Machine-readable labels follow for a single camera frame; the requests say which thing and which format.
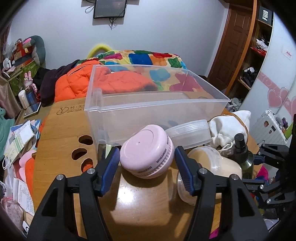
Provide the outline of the green spray bottle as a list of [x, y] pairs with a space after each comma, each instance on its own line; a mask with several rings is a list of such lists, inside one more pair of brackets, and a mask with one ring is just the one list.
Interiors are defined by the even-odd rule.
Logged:
[[234, 136], [234, 151], [232, 159], [240, 165], [242, 169], [242, 178], [252, 179], [254, 155], [248, 150], [242, 133], [237, 133]]

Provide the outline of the white drawstring cloth bag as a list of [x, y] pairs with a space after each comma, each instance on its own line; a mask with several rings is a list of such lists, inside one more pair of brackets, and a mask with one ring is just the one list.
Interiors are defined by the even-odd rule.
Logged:
[[248, 110], [239, 110], [212, 118], [208, 122], [210, 146], [219, 149], [218, 152], [224, 157], [233, 155], [236, 134], [243, 134], [245, 143], [248, 143], [250, 118], [251, 112]]

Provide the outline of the white suitcase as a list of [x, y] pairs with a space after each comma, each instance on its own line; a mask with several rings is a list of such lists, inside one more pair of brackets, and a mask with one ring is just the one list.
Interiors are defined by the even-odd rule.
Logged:
[[258, 145], [287, 144], [287, 138], [284, 136], [281, 125], [276, 121], [274, 113], [269, 109], [251, 127], [250, 134]]

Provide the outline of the clear plastic lid container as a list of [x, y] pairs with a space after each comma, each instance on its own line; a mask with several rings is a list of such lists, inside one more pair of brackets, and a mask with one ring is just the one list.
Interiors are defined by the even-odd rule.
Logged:
[[185, 150], [211, 142], [211, 134], [206, 120], [195, 120], [165, 130], [175, 148], [182, 146]]

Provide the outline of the stack of papers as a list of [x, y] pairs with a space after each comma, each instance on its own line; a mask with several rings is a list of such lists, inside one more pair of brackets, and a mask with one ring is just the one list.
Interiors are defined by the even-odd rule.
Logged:
[[27, 151], [37, 149], [40, 138], [39, 128], [41, 120], [28, 120], [23, 124], [12, 126], [4, 146], [5, 166], [11, 165], [17, 158]]

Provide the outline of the brown wooden door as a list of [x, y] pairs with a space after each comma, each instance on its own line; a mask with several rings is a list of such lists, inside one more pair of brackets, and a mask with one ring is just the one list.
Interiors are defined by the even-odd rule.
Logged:
[[238, 75], [255, 25], [257, 1], [226, 1], [229, 10], [207, 81], [228, 94]]

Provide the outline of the white cylinder cup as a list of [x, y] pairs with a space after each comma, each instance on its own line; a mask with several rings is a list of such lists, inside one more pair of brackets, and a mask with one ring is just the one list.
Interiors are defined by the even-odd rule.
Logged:
[[21, 102], [23, 109], [27, 109], [30, 106], [26, 97], [26, 91], [24, 89], [18, 93], [18, 98]]

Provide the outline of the colourful patchwork quilt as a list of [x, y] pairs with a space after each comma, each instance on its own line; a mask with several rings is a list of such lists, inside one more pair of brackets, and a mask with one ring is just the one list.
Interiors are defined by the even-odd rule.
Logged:
[[112, 50], [78, 61], [80, 65], [96, 60], [103, 65], [135, 65], [134, 72], [147, 73], [159, 91], [198, 92], [203, 90], [198, 79], [187, 70], [180, 56], [145, 50]]

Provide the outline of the clear plastic storage bin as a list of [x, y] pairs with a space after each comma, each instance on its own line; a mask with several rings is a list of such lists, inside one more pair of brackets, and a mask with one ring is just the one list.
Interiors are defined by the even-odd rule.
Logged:
[[[113, 71], [134, 71], [135, 65], [111, 65]], [[190, 71], [203, 88], [198, 92], [139, 91], [103, 94], [89, 84], [85, 100], [91, 135], [96, 144], [123, 144], [143, 127], [164, 129], [196, 120], [209, 121], [222, 113], [229, 98]]]

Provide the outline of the dark purple garment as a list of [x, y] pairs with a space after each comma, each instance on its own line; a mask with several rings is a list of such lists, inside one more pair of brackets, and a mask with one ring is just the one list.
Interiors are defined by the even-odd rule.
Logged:
[[67, 74], [71, 69], [73, 69], [78, 61], [79, 60], [75, 60], [68, 65], [63, 65], [58, 69], [52, 69], [46, 72], [40, 87], [41, 104], [43, 107], [53, 104], [55, 98], [55, 85], [57, 80], [64, 74]]

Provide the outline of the pink rabbit toy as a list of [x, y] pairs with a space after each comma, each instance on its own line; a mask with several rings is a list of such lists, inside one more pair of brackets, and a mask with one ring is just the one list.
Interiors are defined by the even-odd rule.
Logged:
[[25, 87], [25, 90], [32, 88], [34, 90], [34, 93], [37, 93], [37, 87], [33, 83], [32, 73], [31, 71], [28, 71], [24, 74], [24, 80], [23, 85]]

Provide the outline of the orange puffer jacket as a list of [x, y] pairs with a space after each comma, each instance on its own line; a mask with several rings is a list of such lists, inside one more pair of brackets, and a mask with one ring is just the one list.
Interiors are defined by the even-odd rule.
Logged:
[[59, 77], [55, 86], [55, 102], [86, 97], [89, 84], [103, 94], [157, 91], [149, 78], [130, 70], [113, 71], [96, 60], [77, 65]]

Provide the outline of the yellow curved tube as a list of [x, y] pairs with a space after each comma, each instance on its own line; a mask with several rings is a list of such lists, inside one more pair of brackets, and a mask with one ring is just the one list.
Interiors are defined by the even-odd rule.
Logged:
[[105, 53], [108, 51], [112, 51], [112, 49], [108, 45], [98, 44], [89, 52], [89, 54], [87, 55], [87, 59], [95, 57], [96, 54], [98, 54], [100, 51]]

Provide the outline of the grey stuffed cushion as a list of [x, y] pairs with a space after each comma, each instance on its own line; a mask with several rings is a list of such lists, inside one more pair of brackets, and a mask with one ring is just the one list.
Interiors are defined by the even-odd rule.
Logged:
[[46, 50], [44, 40], [37, 35], [30, 37], [30, 46], [33, 47], [32, 58], [35, 63], [39, 66], [42, 66], [45, 62]]

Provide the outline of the small wall monitor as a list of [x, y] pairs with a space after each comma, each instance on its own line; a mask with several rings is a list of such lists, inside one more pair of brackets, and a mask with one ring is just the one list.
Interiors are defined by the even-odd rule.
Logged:
[[123, 18], [126, 4], [126, 0], [96, 0], [93, 18]]

